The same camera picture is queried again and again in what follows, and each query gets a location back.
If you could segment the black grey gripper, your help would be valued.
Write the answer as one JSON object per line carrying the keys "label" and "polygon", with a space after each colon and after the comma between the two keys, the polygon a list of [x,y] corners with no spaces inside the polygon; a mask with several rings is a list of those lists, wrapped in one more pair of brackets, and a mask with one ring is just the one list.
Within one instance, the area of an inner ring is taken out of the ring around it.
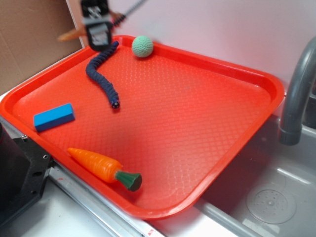
{"label": "black grey gripper", "polygon": [[81,0],[82,23],[86,29],[88,43],[94,51],[110,47],[112,33],[111,15],[106,0]]}

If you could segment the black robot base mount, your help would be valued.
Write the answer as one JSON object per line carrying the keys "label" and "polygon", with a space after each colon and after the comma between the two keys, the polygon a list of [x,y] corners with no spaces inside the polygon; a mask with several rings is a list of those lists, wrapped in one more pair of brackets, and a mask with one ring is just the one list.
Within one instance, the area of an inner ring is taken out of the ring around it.
{"label": "black robot base mount", "polygon": [[11,138],[0,126],[0,227],[41,199],[52,157],[30,138]]}

